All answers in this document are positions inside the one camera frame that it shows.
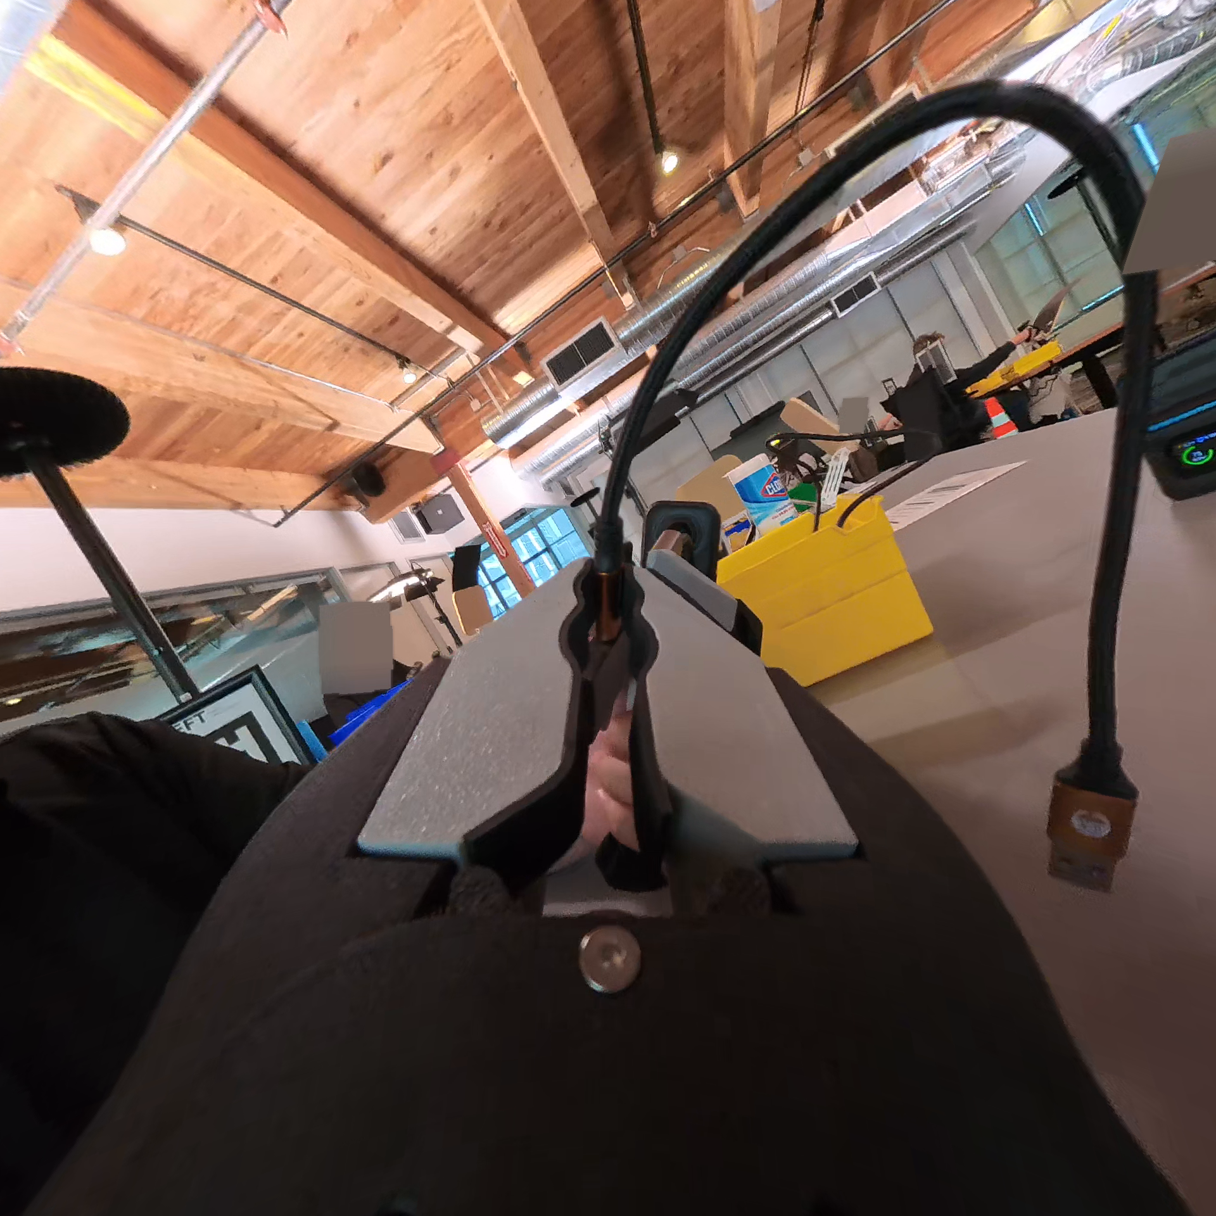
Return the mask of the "cleaning wipes canister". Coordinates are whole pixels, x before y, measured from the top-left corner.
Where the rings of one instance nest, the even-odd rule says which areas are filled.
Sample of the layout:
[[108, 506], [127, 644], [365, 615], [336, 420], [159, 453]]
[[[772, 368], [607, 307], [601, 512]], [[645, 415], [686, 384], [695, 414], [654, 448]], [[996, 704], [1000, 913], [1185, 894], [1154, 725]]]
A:
[[750, 523], [761, 536], [799, 517], [777, 464], [764, 453], [736, 464], [726, 473]]

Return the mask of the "blue plastic bin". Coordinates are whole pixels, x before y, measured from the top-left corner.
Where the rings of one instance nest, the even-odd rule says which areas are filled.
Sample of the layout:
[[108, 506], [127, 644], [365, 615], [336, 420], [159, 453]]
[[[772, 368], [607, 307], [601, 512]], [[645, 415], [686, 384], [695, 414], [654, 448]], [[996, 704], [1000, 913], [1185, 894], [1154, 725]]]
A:
[[382, 707], [387, 706], [401, 691], [407, 688], [415, 680], [408, 677], [386, 691], [373, 695], [369, 700], [351, 709], [343, 721], [330, 732], [330, 747], [336, 749], [341, 743], [351, 737], [360, 725], [369, 721]]

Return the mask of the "dark battery charging case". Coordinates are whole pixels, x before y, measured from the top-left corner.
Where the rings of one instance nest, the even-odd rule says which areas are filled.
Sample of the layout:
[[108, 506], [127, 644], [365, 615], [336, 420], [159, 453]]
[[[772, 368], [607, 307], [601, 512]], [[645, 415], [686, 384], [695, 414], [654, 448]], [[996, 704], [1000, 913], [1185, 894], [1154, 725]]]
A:
[[1214, 331], [1182, 341], [1154, 364], [1144, 457], [1168, 497], [1182, 501], [1214, 492]]

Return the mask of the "white paper sheet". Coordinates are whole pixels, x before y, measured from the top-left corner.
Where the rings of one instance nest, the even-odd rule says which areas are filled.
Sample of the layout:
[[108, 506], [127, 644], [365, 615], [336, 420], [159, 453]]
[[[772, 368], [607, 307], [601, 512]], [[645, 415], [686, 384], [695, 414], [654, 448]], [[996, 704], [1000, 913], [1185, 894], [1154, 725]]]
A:
[[920, 521], [939, 509], [976, 492], [977, 490], [1002, 478], [1027, 463], [1019, 460], [986, 468], [972, 469], [947, 477], [904, 501], [886, 506], [886, 514], [894, 531]]

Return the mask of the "yellow plastic bin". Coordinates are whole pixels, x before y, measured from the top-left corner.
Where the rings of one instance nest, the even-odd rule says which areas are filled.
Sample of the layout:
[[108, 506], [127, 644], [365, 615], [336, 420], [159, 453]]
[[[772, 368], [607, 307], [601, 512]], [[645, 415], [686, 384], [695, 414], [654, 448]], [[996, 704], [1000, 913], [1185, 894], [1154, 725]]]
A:
[[882, 495], [845, 493], [720, 559], [717, 582], [763, 625], [763, 661], [815, 686], [932, 637]]

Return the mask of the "black floor lamp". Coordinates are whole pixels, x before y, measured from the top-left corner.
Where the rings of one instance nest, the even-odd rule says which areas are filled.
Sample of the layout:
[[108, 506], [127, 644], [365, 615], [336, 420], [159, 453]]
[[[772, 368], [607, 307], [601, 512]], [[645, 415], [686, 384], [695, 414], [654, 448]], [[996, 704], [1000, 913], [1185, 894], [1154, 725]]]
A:
[[201, 695], [198, 683], [66, 474], [112, 454], [130, 428], [126, 403], [96, 379], [44, 368], [2, 371], [3, 478], [39, 482], [175, 701], [187, 704]]

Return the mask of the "small yellow bin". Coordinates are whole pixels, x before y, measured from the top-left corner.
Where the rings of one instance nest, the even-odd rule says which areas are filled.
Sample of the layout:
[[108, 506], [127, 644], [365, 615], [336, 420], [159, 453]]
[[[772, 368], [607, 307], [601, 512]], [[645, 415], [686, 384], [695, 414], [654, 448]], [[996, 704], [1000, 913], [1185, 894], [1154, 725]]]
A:
[[1063, 348], [1059, 341], [1048, 341], [1014, 359], [1008, 365], [1002, 365], [990, 376], [976, 381], [967, 388], [967, 392], [973, 397], [989, 397], [996, 392], [1018, 387], [1051, 372], [1062, 358]]

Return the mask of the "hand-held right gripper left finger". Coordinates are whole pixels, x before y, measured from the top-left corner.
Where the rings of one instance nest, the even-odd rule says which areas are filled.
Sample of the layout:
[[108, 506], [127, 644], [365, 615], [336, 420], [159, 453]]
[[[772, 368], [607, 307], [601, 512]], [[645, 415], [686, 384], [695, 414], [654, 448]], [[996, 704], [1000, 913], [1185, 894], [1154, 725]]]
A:
[[562, 569], [450, 662], [358, 835], [373, 857], [536, 882], [582, 832], [591, 562]]

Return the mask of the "black studio light stand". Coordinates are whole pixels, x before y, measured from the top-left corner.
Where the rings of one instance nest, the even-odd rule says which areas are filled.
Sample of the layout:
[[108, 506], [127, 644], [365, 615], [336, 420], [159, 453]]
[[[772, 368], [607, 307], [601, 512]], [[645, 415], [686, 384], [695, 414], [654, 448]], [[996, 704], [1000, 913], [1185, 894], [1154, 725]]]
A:
[[389, 610], [394, 656], [406, 664], [454, 657], [464, 639], [443, 602], [445, 578], [427, 566], [391, 567], [391, 581], [370, 596], [370, 602]]

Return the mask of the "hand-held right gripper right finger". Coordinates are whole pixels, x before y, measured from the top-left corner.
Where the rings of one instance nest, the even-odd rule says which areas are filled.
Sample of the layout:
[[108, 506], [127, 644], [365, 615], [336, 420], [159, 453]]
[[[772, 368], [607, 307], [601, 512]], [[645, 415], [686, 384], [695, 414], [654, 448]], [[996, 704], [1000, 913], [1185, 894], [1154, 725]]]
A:
[[859, 838], [762, 658], [761, 619], [683, 557], [650, 557], [635, 578], [673, 843], [742, 862], [852, 857]]

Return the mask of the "black and white tag board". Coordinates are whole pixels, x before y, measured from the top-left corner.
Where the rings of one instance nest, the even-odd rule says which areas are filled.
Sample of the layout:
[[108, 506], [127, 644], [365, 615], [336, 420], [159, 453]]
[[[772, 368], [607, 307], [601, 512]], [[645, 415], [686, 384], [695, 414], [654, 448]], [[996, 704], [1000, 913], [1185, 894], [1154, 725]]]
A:
[[313, 766], [326, 752], [305, 730], [258, 663], [213, 682], [158, 721], [268, 763]]

